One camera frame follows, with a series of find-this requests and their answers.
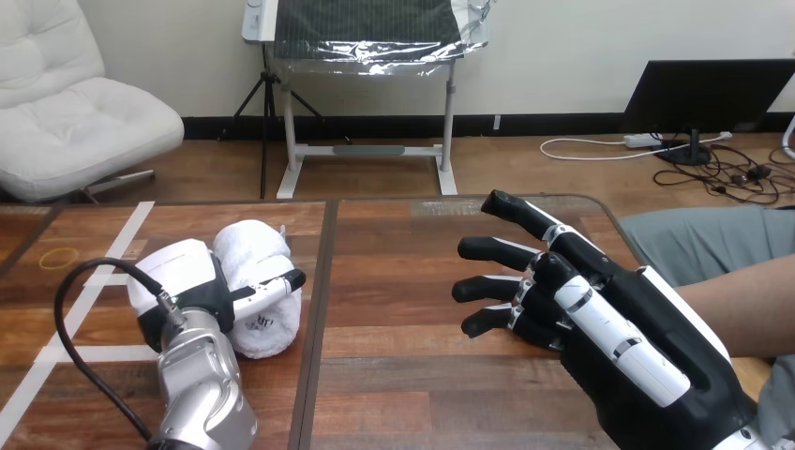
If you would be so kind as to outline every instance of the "person's arm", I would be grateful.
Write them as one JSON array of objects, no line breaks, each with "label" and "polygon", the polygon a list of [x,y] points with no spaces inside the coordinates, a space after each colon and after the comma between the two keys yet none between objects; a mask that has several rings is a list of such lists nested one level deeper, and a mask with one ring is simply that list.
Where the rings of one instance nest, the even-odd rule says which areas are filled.
[{"label": "person's arm", "polygon": [[795,353],[795,255],[676,291],[732,357]]}]

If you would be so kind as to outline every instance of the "silver robotic arm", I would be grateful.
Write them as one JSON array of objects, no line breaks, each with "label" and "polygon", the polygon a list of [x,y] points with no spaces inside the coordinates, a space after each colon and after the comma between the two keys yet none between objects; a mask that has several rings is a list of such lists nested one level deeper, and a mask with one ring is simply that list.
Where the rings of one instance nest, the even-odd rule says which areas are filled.
[{"label": "silver robotic arm", "polygon": [[[754,404],[726,348],[651,267],[622,269],[573,228],[504,192],[492,192],[482,210],[546,241],[548,251],[492,237],[464,238],[461,257],[525,273],[456,283],[459,303],[506,302],[467,318],[464,333],[476,338],[508,328],[559,352],[621,448],[771,448],[752,426]],[[791,444],[782,440],[774,448]]]},{"label": "silver robotic arm", "polygon": [[257,420],[225,333],[300,288],[306,276],[292,270],[229,292],[218,260],[193,239],[165,247],[137,267],[168,293],[154,296],[134,278],[127,285],[146,342],[160,353],[166,402],[166,416],[146,448],[249,449]]}]

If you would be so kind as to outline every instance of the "computer monitor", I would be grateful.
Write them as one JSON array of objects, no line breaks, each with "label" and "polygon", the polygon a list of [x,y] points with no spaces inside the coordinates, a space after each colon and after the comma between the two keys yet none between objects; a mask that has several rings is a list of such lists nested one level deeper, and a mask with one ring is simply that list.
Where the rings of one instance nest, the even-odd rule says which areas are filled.
[{"label": "computer monitor", "polygon": [[702,165],[699,133],[749,131],[795,73],[795,59],[649,61],[624,111],[623,130],[685,133],[690,147],[656,154]]}]

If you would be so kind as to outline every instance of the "gray pants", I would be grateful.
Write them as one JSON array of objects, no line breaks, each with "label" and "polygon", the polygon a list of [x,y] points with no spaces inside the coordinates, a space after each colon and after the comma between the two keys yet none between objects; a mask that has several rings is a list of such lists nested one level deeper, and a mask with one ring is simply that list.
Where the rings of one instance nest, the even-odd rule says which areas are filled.
[{"label": "gray pants", "polygon": [[[795,253],[795,211],[674,209],[628,217],[622,227],[644,263],[674,287]],[[795,430],[795,355],[773,365],[757,421],[769,444]]]}]

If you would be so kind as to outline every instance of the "wooden table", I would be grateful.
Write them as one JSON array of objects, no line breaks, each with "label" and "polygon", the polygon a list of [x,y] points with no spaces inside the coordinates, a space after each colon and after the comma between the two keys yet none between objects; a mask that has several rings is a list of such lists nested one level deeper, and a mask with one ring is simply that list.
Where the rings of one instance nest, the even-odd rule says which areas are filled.
[{"label": "wooden table", "polygon": [[[579,196],[529,198],[618,263],[638,265],[600,203]],[[554,354],[503,330],[478,339],[461,333],[460,322],[488,302],[456,304],[453,283],[501,269],[461,260],[458,240],[496,235],[541,247],[518,226],[480,214],[482,201],[141,203],[48,215],[27,249],[0,269],[0,443],[143,448],[111,402],[63,355],[45,348],[57,341],[51,340],[54,291],[73,259],[110,249],[136,262],[189,237],[211,245],[224,226],[256,218],[286,226],[295,265],[308,281],[294,344],[273,358],[240,358],[259,420],[254,448],[615,448]],[[130,226],[136,220],[140,226]],[[69,316],[80,327],[74,341],[156,429],[164,409],[156,367],[142,347],[122,281],[110,277],[96,285],[86,275],[75,283]]]}]

